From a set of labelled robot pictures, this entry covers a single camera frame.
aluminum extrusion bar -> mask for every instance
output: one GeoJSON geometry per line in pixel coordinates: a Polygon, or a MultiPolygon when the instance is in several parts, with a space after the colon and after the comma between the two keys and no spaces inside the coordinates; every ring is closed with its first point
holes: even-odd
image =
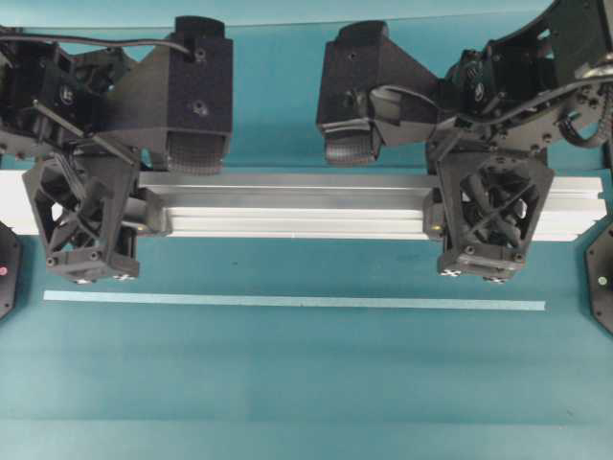
{"type": "MultiPolygon", "coordinates": [[[[11,202],[0,219],[20,235],[37,234],[21,173],[1,171],[11,202]]],[[[158,194],[172,237],[425,240],[428,175],[221,174],[142,172],[140,187],[158,194]]],[[[606,216],[597,177],[558,177],[535,239],[570,242],[606,216]]]]}

